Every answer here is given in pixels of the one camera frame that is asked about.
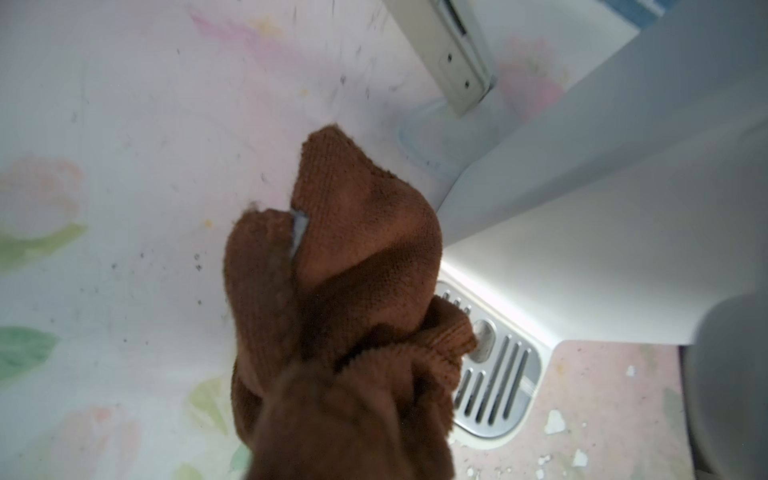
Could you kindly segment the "brown cloth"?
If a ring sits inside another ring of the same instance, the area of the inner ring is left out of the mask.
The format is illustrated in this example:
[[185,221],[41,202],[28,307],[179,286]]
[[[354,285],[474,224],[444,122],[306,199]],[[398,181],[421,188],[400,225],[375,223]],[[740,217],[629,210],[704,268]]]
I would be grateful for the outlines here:
[[423,195],[338,126],[303,143],[290,207],[249,209],[223,277],[249,479],[451,479],[452,395],[476,346],[437,296]]

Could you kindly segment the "white coffee machine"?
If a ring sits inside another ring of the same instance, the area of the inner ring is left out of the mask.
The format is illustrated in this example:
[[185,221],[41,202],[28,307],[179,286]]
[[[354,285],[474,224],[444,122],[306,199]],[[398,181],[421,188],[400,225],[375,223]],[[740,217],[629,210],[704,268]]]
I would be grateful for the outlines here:
[[535,336],[684,345],[690,426],[767,475],[767,5],[682,1],[457,179],[452,277]]

